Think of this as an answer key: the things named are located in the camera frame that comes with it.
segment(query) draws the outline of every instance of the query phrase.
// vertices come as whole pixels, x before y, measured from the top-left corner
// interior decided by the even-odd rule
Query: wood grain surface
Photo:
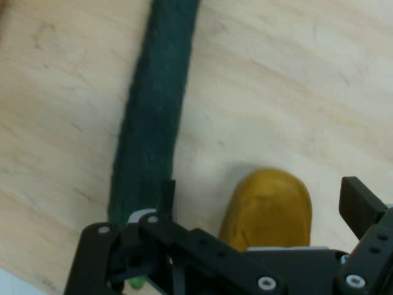
[[[341,177],[393,203],[392,11],[385,0],[203,1],[177,221],[216,234],[237,181],[279,167],[310,191],[312,244],[350,251]],[[10,0],[0,20],[0,267],[49,294],[64,290],[80,231],[106,220],[148,13],[147,0]]]

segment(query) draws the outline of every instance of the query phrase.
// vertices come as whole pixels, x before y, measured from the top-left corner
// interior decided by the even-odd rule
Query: wooden table
[[[258,167],[304,180],[313,245],[350,251],[342,176],[393,203],[392,1],[203,1],[174,177],[176,216],[216,234]],[[0,267],[61,294],[106,220],[147,0],[10,0],[0,22]]]

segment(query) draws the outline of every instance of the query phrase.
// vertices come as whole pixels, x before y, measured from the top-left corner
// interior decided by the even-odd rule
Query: yellow sponge
[[[240,182],[220,231],[220,239],[237,250],[263,246],[309,246],[311,199],[293,175],[259,170]]]

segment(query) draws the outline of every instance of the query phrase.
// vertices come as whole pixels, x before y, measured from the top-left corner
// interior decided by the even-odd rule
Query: screw
[[[157,221],[158,221],[157,216],[150,216],[149,218],[147,218],[148,223],[156,223]]]
[[[355,289],[361,289],[366,285],[364,278],[358,275],[348,275],[346,277],[346,283]]]
[[[258,286],[264,291],[276,289],[277,283],[270,277],[262,277],[258,280]]]
[[[345,264],[345,262],[348,260],[348,258],[349,258],[349,255],[342,255],[342,257],[340,259],[341,264]]]
[[[110,232],[110,231],[111,231],[111,229],[108,226],[101,226],[98,229],[99,234],[106,234],[107,232]]]

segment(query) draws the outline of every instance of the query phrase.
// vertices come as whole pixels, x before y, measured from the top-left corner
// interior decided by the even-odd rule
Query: green object
[[[156,208],[171,179],[199,0],[153,0],[115,156],[108,217]],[[131,280],[135,288],[143,284]]]
[[[145,279],[143,277],[131,278],[127,280],[127,282],[131,286],[131,288],[133,288],[134,290],[139,290],[145,284]]]

